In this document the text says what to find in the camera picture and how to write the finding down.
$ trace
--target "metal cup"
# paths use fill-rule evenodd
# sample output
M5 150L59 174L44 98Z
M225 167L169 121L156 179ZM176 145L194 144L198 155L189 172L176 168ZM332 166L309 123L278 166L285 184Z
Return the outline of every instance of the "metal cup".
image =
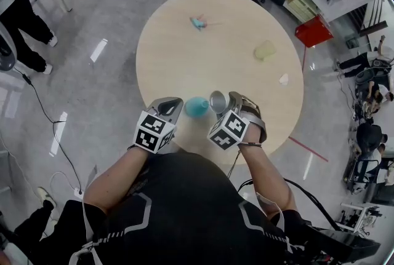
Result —
M216 114L223 113L227 108L225 95L218 90L213 91L209 97L209 106Z

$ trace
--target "table top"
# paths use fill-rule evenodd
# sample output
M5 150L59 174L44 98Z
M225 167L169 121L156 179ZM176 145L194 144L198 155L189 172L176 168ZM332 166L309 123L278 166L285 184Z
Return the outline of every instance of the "table top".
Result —
M190 17L204 15L198 31ZM276 53L258 60L254 50L271 41ZM144 103L162 97L209 99L214 90L237 91L260 106L271 154L291 134L300 115L304 80L297 52L282 26L251 0L168 0L150 17L137 48L137 79ZM288 74L288 85L279 79ZM216 114L184 113L174 142L217 164L232 164L238 148L223 151L208 141ZM244 163L239 157L237 164Z

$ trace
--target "power strip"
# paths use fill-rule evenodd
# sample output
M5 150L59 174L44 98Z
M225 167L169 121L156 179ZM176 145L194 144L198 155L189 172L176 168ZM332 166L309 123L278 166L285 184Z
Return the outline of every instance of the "power strip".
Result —
M81 192L81 194L79 193L79 188L74 188L74 196L79 198L80 200L83 200L84 198L84 193Z

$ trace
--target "red box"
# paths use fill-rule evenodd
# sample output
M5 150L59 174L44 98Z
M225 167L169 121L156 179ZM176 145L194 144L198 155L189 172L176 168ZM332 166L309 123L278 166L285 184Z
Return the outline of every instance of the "red box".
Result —
M328 24L321 15L317 15L315 18L298 26L295 29L295 36L306 47L313 47L332 38L332 34L328 30Z

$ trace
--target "blue cup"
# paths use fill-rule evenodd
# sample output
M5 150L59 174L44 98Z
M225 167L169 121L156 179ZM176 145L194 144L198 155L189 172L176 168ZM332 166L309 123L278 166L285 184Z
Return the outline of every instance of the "blue cup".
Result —
M185 104L186 114L190 117L201 117L207 113L209 102L203 97L194 97Z

